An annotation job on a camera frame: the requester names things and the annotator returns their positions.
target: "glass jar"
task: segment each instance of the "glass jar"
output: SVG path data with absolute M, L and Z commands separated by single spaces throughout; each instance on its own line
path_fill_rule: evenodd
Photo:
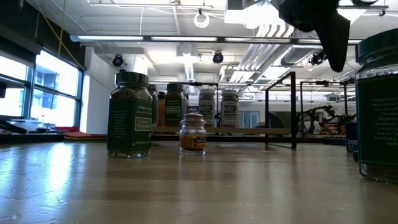
M 160 91 L 158 97 L 158 115 L 157 115 L 157 125 L 158 127 L 164 126 L 164 96 L 165 93 Z
M 187 99 L 185 98 L 183 85 L 178 83 L 167 84 L 165 96 L 165 121 L 167 127 L 179 127 L 180 122 L 187 109 Z
M 398 182 L 398 29 L 356 46 L 359 168 L 367 179 Z
M 221 127 L 238 127 L 238 92 L 236 90 L 223 90 L 221 96 Z
M 181 121 L 180 153 L 204 155 L 206 149 L 205 121 L 200 114 L 186 114 Z
M 136 72 L 116 74 L 117 88 L 109 101 L 107 155 L 145 157 L 150 153 L 152 97 L 148 76 Z
M 152 127 L 157 126 L 157 109 L 158 109 L 158 99 L 157 99 L 157 87 L 154 84 L 149 84 L 148 91 L 152 97 Z
M 214 95 L 212 89 L 201 89 L 199 93 L 199 114 L 206 121 L 205 127 L 214 127 Z

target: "shelf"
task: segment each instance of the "shelf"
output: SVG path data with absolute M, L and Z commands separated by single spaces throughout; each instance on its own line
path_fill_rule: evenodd
M 290 128 L 205 128 L 207 133 L 290 134 Z M 177 133 L 180 127 L 153 127 L 155 133 Z

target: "orange label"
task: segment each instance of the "orange label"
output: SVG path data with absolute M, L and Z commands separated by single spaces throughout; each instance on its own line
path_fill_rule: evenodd
M 180 147 L 198 149 L 206 147 L 206 136 L 180 136 Z

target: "wooden table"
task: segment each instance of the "wooden table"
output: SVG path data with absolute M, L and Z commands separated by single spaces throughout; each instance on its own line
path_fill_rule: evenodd
M 345 147 L 154 144 L 133 160 L 105 143 L 0 146 L 0 223 L 398 223 L 398 186 L 364 180 Z

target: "black lid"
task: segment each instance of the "black lid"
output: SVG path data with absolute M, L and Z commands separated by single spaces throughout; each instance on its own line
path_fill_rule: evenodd
M 120 83 L 135 83 L 148 87 L 149 77 L 145 74 L 137 72 L 118 72 L 116 74 L 116 84 Z
M 157 87 L 155 84 L 149 84 L 148 90 L 149 91 L 157 91 Z
M 164 96 L 165 96 L 166 94 L 164 93 L 164 92 L 159 92 L 159 96 L 158 96 L 158 98 L 159 99 L 164 99 Z
M 167 91 L 183 91 L 184 86 L 178 83 L 167 84 Z
M 398 29 L 392 29 L 362 40 L 355 47 L 355 61 L 362 65 L 370 58 L 396 54 L 398 50 Z

